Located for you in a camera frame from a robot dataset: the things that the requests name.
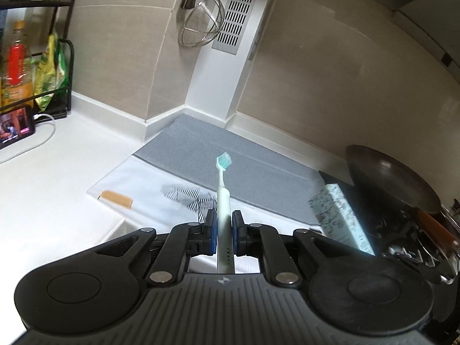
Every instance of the phone screen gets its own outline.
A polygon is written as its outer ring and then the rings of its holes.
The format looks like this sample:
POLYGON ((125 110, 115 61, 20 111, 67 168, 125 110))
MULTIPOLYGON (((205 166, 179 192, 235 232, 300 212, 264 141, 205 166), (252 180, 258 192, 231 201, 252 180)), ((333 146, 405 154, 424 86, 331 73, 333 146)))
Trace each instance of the phone screen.
POLYGON ((0 149, 35 132, 28 108, 20 108, 0 115, 0 149))

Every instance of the white charging cable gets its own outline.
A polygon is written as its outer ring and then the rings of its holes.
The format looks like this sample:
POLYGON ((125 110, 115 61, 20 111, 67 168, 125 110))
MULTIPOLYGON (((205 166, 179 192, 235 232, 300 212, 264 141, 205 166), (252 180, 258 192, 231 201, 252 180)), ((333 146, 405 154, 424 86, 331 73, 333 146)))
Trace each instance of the white charging cable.
POLYGON ((16 158, 24 153, 30 152, 32 149, 35 149, 36 147, 41 147, 44 143, 46 143, 49 139, 51 139, 56 132, 56 120, 53 118, 52 115, 49 114, 38 114, 35 116, 35 119, 39 117, 48 117, 50 119, 51 125, 53 126, 53 131, 51 132, 50 136, 48 136, 44 141, 42 141, 40 144, 34 145, 32 147, 27 148, 26 150, 23 150, 22 152, 16 153, 15 155, 11 156, 10 158, 7 158, 6 160, 0 161, 0 164, 11 161, 13 158, 16 158))

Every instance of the metal mesh strainer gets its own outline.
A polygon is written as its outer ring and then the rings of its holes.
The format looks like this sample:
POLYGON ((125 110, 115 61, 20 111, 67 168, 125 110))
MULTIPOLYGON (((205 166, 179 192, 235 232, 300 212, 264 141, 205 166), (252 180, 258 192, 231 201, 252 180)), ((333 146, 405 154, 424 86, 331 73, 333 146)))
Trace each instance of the metal mesh strainer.
POLYGON ((199 47, 214 40, 224 24, 225 9, 220 0, 203 0, 183 25, 179 42, 184 47, 199 47))

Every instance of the vent grille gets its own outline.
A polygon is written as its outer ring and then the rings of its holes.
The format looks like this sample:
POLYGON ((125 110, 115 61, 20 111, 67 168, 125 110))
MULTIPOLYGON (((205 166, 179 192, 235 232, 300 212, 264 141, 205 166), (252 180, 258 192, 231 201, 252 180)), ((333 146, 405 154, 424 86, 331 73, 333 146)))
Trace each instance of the vent grille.
POLYGON ((255 1, 229 0, 227 2, 224 25, 212 44, 213 49, 231 54, 237 53, 255 1))

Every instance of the plastic bottle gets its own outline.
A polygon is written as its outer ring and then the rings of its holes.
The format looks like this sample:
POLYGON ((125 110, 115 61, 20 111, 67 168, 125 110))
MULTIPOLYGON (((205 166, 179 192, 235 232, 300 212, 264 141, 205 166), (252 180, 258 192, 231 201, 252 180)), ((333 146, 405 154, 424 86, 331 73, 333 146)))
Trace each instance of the plastic bottle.
MULTIPOLYGON (((33 95, 32 56, 28 48, 24 25, 23 20, 17 20, 14 23, 14 31, 8 49, 6 69, 2 81, 2 106, 33 95)), ((26 104, 33 107, 34 101, 28 101, 26 104)))

